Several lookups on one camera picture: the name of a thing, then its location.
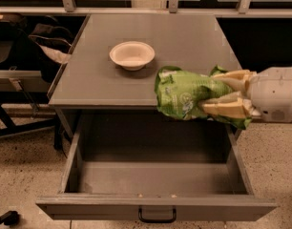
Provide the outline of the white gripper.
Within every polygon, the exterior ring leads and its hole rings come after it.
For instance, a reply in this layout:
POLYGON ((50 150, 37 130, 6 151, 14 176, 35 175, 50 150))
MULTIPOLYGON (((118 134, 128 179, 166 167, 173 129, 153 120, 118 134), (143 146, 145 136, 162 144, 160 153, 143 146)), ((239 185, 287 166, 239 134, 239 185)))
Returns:
POLYGON ((213 78, 234 92, 200 101, 205 113, 247 118, 257 110, 265 122, 292 122, 292 67, 271 67, 260 73, 238 70, 218 73, 213 78))

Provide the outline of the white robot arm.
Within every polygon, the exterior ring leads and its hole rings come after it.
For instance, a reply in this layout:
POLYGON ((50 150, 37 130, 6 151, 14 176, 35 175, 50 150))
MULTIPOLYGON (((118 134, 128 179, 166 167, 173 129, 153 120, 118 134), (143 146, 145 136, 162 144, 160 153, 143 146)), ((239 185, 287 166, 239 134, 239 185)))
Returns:
POLYGON ((246 118, 263 122, 292 122, 292 67, 271 67, 260 73, 240 70, 214 78, 234 92, 200 102, 213 116, 246 118))

